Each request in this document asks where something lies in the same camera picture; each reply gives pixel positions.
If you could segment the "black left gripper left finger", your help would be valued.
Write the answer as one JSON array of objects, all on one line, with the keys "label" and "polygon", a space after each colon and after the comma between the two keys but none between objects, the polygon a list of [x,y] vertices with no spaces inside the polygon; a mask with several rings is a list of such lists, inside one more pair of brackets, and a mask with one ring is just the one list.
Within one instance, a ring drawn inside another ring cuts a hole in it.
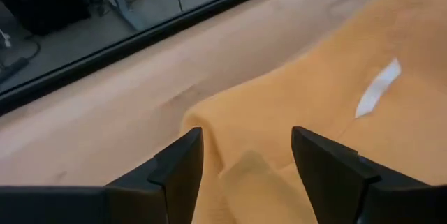
[{"label": "black left gripper left finger", "polygon": [[0,224],[191,224],[203,156],[195,127],[104,186],[0,186]]}]

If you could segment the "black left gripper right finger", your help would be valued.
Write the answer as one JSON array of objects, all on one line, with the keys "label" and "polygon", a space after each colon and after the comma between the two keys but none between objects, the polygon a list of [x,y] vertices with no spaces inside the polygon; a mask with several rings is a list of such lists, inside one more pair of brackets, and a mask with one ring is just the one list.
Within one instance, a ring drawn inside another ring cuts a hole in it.
[{"label": "black left gripper right finger", "polygon": [[430,186],[300,126],[291,148],[318,224],[447,224],[447,184]]}]

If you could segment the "yellow towel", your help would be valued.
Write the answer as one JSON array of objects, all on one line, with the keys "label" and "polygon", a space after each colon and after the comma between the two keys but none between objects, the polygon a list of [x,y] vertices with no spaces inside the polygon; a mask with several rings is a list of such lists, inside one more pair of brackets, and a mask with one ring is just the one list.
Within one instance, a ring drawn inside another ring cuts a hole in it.
[{"label": "yellow towel", "polygon": [[[371,81],[402,73],[355,118]],[[302,126],[426,184],[447,184],[447,0],[372,0],[295,61],[192,107],[203,130],[193,224],[317,224],[291,148]]]}]

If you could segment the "white towel label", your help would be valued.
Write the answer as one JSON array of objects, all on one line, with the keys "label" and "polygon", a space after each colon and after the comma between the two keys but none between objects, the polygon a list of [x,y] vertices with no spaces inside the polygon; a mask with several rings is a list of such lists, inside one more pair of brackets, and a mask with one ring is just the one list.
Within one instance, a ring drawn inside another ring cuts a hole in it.
[{"label": "white towel label", "polygon": [[390,85],[400,76],[402,67],[397,58],[394,58],[369,84],[361,96],[355,118],[369,114],[374,110],[380,98],[388,90]]}]

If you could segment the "grey metal leg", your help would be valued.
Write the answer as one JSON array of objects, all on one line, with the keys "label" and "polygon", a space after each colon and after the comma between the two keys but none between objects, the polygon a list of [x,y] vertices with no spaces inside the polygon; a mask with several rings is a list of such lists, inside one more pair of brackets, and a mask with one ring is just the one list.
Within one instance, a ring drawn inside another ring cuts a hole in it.
[{"label": "grey metal leg", "polygon": [[142,31],[146,24],[127,5],[126,0],[115,0],[116,10],[121,17],[136,31]]}]

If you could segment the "black table frame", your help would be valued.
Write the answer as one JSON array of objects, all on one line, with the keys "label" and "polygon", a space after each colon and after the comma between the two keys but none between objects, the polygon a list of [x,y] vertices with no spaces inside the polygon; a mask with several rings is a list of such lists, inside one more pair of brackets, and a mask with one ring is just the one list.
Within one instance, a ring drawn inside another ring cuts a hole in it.
[{"label": "black table frame", "polygon": [[118,43],[0,92],[0,116],[248,0],[211,0]]}]

